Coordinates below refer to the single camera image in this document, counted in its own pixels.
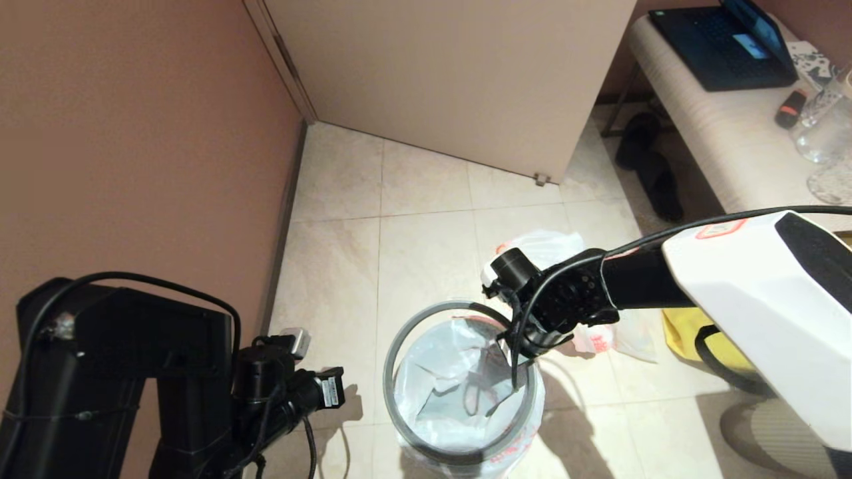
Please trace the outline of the black orange handheld device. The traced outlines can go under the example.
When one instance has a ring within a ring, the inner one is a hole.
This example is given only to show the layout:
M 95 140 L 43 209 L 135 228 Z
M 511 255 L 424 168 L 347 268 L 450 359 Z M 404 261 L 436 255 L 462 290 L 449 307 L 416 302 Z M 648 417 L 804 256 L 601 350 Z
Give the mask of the black orange handheld device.
M 784 130 L 791 130 L 799 121 L 801 110 L 807 101 L 804 90 L 794 90 L 786 97 L 775 114 L 775 124 Z

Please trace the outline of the beige door frame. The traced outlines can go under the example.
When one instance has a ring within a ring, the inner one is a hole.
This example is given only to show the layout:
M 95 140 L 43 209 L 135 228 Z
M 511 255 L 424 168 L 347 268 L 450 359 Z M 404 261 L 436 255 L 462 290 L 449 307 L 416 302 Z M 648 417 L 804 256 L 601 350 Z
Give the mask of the beige door frame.
M 249 13 L 262 42 L 264 42 L 269 57 L 283 80 L 296 109 L 309 125 L 315 124 L 318 121 L 316 110 L 311 104 L 293 60 L 290 58 L 283 37 L 277 30 L 267 3 L 265 0 L 241 0 L 241 2 Z

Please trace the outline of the clear glass cup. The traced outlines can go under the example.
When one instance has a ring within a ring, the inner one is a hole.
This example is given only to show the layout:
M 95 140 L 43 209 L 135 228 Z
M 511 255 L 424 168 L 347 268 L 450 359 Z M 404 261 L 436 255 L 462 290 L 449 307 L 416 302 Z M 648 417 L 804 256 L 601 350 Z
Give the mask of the clear glass cup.
M 791 130 L 797 151 L 815 164 L 842 160 L 852 152 L 852 106 L 836 105 L 811 122 Z
M 806 184 L 813 197 L 822 202 L 852 206 L 852 160 L 824 164 L 809 176 Z

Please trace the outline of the black slipper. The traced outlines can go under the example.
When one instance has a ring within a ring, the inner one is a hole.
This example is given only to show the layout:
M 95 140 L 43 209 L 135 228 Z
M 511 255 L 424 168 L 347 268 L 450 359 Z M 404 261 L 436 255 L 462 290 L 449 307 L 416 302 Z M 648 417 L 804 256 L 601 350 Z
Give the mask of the black slipper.
M 662 124 L 660 119 L 650 112 L 640 112 L 634 115 L 622 130 L 620 145 L 615 155 L 618 167 L 633 172 L 652 145 L 656 142 Z
M 654 151 L 645 152 L 636 173 L 654 213 L 667 222 L 682 221 L 684 209 L 678 197 L 678 183 L 667 159 Z

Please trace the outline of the white red-printed plastic bag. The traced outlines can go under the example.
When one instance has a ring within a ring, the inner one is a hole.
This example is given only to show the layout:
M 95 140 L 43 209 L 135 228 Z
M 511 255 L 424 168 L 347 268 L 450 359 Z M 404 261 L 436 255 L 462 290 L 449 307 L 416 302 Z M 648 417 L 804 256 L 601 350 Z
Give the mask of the white red-printed plastic bag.
M 411 319 L 391 343 L 383 398 L 403 452 L 450 479 L 509 479 L 533 445 L 544 416 L 536 366 L 513 388 L 503 326 L 450 311 Z

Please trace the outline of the beige striped stool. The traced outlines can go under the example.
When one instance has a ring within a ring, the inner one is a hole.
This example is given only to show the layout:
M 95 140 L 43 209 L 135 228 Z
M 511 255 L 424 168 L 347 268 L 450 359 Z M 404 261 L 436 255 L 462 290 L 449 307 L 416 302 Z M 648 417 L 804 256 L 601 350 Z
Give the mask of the beige striped stool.
M 749 463 L 795 479 L 847 479 L 828 449 L 779 399 L 728 407 L 720 419 L 722 439 Z

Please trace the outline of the dark blue laptop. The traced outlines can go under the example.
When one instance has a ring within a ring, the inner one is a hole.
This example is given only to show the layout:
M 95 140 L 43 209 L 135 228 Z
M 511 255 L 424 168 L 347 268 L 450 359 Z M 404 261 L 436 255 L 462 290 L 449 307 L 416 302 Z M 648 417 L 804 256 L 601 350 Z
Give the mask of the dark blue laptop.
M 767 90 L 799 79 L 778 25 L 752 0 L 651 10 L 648 18 L 708 92 Z

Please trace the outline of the white black patterned card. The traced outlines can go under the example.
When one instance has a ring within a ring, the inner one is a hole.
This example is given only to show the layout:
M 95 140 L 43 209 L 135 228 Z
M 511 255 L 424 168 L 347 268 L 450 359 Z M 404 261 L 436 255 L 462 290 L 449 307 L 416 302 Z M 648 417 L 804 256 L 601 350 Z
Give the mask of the white black patterned card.
M 786 43 L 786 49 L 798 75 L 808 82 L 813 90 L 823 90 L 836 75 L 834 64 L 810 42 L 789 41 Z

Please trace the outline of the cream striped bench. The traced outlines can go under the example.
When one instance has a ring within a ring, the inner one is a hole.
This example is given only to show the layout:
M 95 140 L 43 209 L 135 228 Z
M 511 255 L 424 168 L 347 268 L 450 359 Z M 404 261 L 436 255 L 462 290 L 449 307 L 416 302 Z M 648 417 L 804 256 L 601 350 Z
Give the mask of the cream striped bench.
M 806 82 L 708 92 L 648 16 L 628 28 L 626 43 L 725 212 L 819 204 L 807 188 L 818 164 L 801 157 L 775 122 L 778 108 Z

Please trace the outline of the clear ribbed glass bottle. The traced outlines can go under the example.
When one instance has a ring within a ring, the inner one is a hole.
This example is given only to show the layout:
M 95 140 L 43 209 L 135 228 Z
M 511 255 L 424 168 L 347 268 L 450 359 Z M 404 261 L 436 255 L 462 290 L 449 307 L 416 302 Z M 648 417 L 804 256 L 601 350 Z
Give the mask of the clear ribbed glass bottle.
M 821 91 L 816 92 L 801 109 L 797 126 L 811 128 L 843 98 L 852 99 L 852 61 L 840 70 Z

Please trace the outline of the spare white plastic bag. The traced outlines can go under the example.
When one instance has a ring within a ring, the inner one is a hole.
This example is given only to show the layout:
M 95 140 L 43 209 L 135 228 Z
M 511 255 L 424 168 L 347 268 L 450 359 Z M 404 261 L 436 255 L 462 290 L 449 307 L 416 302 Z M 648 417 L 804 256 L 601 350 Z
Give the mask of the spare white plastic bag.
M 484 285 L 490 285 L 496 273 L 490 264 L 509 249 L 518 248 L 538 269 L 545 270 L 560 261 L 583 252 L 586 243 L 578 233 L 566 234 L 552 230 L 533 230 L 500 243 L 482 269 Z M 654 340 L 645 325 L 578 325 L 572 332 L 573 349 L 581 355 L 598 355 L 616 351 L 627 357 L 652 364 L 658 362 Z

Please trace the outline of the beige door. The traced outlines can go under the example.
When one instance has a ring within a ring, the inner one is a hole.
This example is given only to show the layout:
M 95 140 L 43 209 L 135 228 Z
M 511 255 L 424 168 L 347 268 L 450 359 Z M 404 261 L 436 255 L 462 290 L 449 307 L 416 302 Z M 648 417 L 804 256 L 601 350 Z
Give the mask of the beige door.
M 318 119 L 561 183 L 637 0 L 265 0 Z

